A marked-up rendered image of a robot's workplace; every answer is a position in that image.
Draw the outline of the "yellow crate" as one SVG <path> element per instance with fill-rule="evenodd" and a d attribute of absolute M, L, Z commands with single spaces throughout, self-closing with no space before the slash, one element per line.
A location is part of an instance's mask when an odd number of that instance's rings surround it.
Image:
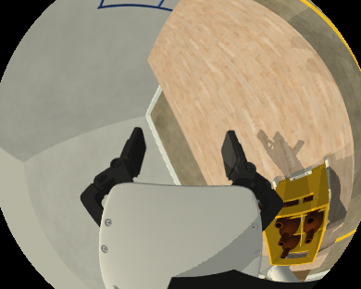
<path fill-rule="evenodd" d="M 279 181 L 275 191 L 281 197 L 283 203 L 296 199 L 300 200 L 298 205 L 283 207 L 275 219 L 263 231 L 268 247 L 270 265 L 289 266 L 314 262 L 323 239 L 329 213 L 330 197 L 325 163 L 313 168 L 311 174 L 297 180 L 290 181 L 290 178 L 288 178 Z M 303 203 L 303 197 L 310 195 L 314 195 L 313 200 Z M 306 234 L 304 232 L 304 222 L 305 216 L 307 215 L 306 212 L 317 209 L 320 209 L 320 211 L 324 210 L 322 224 L 319 230 L 314 233 L 312 242 L 310 244 L 305 244 Z M 300 253 L 308 251 L 306 257 L 304 258 L 280 258 L 280 255 L 283 252 L 282 247 L 278 245 L 281 236 L 279 229 L 275 228 L 274 224 L 277 218 L 290 216 L 292 216 L 291 219 L 301 217 L 302 223 L 300 223 L 298 231 L 294 234 L 301 234 L 299 244 L 289 253 Z"/>

